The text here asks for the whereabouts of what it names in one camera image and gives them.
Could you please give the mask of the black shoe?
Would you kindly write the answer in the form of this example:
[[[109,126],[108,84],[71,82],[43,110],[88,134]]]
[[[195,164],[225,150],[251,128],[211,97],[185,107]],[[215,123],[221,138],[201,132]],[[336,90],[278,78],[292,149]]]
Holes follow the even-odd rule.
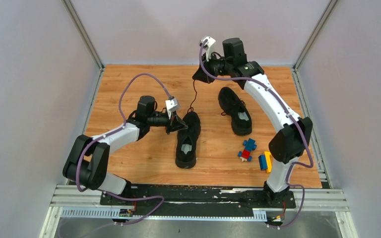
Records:
[[[188,108],[183,121],[188,125],[187,129],[180,130],[177,134],[176,166],[181,169],[190,169],[196,165],[196,146],[201,132],[201,122],[198,114],[194,111],[193,103],[197,98],[195,80],[193,81],[195,97]]]
[[[246,104],[229,87],[223,87],[218,94],[223,116],[231,117],[232,131],[238,136],[249,135],[252,132],[252,118]]]

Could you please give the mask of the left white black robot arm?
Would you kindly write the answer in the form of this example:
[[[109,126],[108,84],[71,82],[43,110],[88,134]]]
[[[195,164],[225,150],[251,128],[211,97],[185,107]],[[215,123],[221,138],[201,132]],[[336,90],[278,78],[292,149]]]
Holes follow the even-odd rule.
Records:
[[[142,96],[136,110],[120,126],[100,135],[80,135],[74,141],[62,175],[80,187],[113,194],[120,205],[132,199],[130,182],[108,172],[109,156],[123,146],[142,139],[152,126],[164,127],[167,133],[188,126],[177,115],[180,105],[175,97],[165,102],[165,111],[157,111],[155,98]]]

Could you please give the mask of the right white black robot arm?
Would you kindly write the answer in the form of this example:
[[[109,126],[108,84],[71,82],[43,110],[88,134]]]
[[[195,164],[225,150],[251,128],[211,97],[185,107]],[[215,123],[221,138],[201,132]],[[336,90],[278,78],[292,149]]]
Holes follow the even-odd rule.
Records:
[[[313,122],[302,118],[277,93],[269,82],[263,68],[256,61],[248,61],[240,38],[229,38],[222,42],[223,55],[215,50],[216,41],[205,36],[199,43],[199,69],[193,79],[205,83],[214,80],[234,81],[259,104],[271,121],[276,135],[268,148],[273,157],[272,170],[266,180],[268,190],[264,192],[264,202],[276,207],[283,201],[282,191],[290,187],[289,178],[299,158],[307,153],[311,168],[313,163],[309,142]]]

